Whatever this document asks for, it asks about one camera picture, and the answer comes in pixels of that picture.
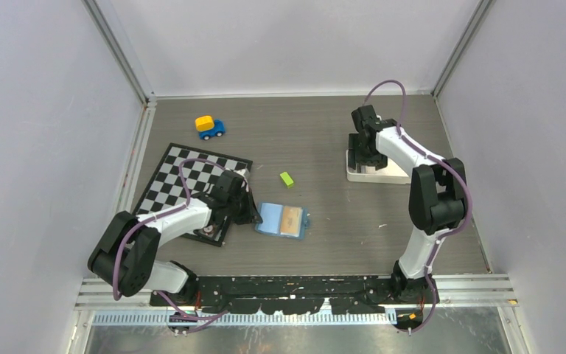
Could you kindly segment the blue card holder wallet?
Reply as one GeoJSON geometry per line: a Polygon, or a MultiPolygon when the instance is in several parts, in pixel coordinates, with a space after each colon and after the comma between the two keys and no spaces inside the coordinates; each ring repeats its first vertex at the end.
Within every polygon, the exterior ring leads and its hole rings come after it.
{"type": "Polygon", "coordinates": [[[262,235],[303,240],[310,226],[310,214],[303,207],[261,202],[258,212],[262,222],[255,230],[262,235]]]}

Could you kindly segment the white plastic box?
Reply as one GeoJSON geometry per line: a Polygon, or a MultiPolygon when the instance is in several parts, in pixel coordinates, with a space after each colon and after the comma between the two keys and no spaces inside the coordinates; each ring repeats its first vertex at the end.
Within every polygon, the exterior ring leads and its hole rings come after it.
{"type": "Polygon", "coordinates": [[[410,184],[410,176],[392,159],[387,167],[377,170],[356,162],[352,149],[346,151],[346,178],[357,183],[410,184]]]}

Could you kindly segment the gold credit card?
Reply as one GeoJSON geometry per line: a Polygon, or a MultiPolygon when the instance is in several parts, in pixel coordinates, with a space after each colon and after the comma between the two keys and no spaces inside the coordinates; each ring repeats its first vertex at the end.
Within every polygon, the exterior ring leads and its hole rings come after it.
{"type": "Polygon", "coordinates": [[[284,206],[279,231],[282,235],[298,237],[304,210],[297,206],[284,206]]]}

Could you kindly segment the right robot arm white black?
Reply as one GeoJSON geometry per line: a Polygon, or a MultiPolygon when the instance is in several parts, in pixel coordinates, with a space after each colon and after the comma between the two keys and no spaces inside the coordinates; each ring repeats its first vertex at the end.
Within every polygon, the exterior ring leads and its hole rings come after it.
{"type": "Polygon", "coordinates": [[[391,275],[391,293],[411,302],[426,286],[444,239],[459,232],[471,215],[464,163],[418,144],[394,119],[380,119],[372,105],[352,112],[348,166],[386,168],[394,162],[410,178],[408,213],[413,231],[391,275]]]}

